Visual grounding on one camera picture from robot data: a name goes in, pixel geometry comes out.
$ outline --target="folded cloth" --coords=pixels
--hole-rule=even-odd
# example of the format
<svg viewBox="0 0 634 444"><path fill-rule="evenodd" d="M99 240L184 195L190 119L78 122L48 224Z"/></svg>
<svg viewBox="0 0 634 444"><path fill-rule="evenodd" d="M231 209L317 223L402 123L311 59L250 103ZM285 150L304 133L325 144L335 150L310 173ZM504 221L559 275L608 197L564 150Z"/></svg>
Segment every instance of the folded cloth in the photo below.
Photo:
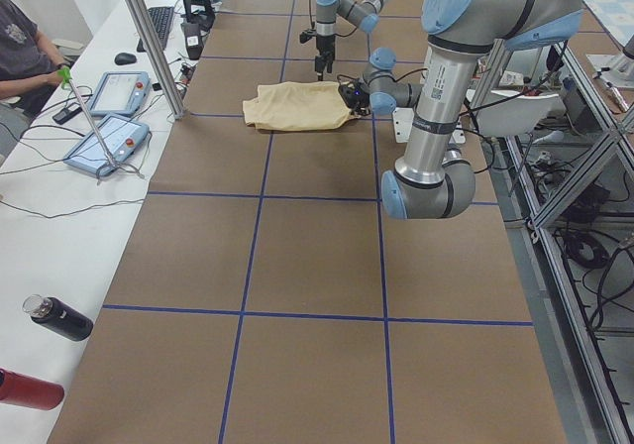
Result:
<svg viewBox="0 0 634 444"><path fill-rule="evenodd" d="M242 103L245 122L257 129L297 132L332 130L355 118L337 82L259 85L258 97Z"/></svg>

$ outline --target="red can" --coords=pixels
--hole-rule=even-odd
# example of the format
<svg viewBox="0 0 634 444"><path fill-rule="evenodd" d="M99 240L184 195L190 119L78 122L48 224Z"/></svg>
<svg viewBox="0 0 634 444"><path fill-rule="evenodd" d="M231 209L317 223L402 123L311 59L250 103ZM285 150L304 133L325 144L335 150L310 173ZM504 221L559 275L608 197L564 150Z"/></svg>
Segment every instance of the red can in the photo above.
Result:
<svg viewBox="0 0 634 444"><path fill-rule="evenodd" d="M48 411L62 400L61 385L0 368L0 402Z"/></svg>

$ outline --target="brown tiled floor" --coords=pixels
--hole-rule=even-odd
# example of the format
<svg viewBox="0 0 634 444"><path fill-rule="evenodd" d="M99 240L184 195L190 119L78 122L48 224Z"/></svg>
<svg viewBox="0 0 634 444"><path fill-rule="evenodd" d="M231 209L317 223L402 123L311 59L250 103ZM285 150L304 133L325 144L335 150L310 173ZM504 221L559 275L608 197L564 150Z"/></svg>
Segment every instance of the brown tiled floor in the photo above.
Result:
<svg viewBox="0 0 634 444"><path fill-rule="evenodd" d="M414 1L370 43L398 75L424 55ZM51 443L564 443L487 175L457 218L387 218L390 122L241 118L259 84L315 80L305 0L225 8L244 15L218 16ZM358 75L366 36L338 47L326 77Z"/></svg>

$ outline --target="thermos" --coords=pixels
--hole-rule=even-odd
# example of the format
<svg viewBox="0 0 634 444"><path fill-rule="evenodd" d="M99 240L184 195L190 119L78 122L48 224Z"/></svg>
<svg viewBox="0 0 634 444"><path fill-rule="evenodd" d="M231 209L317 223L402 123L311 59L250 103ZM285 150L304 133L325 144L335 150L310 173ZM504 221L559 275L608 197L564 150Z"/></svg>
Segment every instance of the thermos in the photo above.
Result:
<svg viewBox="0 0 634 444"><path fill-rule="evenodd" d="M92 320L55 297L31 295L22 309L34 322L75 342L87 338L92 331Z"/></svg>
<svg viewBox="0 0 634 444"><path fill-rule="evenodd" d="M62 400L61 385L0 368L0 402L48 411Z"/></svg>

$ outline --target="keyboard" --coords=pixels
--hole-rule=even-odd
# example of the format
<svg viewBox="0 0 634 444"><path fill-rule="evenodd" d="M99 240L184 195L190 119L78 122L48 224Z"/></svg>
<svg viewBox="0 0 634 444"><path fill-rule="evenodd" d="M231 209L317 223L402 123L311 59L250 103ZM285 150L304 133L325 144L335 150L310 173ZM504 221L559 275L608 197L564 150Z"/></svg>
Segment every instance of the keyboard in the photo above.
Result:
<svg viewBox="0 0 634 444"><path fill-rule="evenodd" d="M158 40L163 49L167 46L167 39L169 38L169 32L171 31L171 20L174 17L173 6L155 6L148 8L148 14L152 23L157 30ZM139 40L137 44L137 53L143 53L145 48L143 47L143 41Z"/></svg>

